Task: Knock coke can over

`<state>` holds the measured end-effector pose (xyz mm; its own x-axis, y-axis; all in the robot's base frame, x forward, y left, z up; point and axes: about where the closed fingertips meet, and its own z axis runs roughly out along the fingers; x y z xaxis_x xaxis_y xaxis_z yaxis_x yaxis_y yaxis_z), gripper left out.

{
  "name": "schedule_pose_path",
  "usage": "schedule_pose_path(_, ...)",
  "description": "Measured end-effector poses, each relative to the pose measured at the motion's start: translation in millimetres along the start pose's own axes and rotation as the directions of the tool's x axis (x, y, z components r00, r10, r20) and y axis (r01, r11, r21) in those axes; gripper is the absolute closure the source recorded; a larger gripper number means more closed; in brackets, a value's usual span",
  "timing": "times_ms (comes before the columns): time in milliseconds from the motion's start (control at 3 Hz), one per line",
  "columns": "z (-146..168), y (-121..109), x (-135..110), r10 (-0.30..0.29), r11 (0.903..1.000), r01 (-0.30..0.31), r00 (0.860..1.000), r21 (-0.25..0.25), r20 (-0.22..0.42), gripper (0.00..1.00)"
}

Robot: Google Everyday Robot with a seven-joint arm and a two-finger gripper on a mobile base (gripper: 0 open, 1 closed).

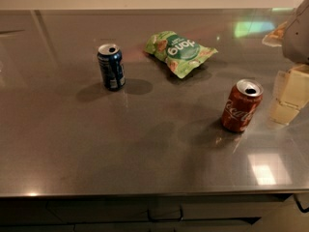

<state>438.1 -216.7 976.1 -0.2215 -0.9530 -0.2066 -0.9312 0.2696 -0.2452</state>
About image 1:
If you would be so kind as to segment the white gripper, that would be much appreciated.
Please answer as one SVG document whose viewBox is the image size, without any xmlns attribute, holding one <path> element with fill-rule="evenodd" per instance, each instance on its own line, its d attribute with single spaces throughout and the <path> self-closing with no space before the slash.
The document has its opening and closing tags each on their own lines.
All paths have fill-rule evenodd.
<svg viewBox="0 0 309 232">
<path fill-rule="evenodd" d="M 299 63 L 275 77 L 269 109 L 271 121 L 289 125 L 309 102 L 309 0 L 303 0 L 287 22 L 264 36 L 262 44 L 280 47 L 285 58 Z"/>
</svg>

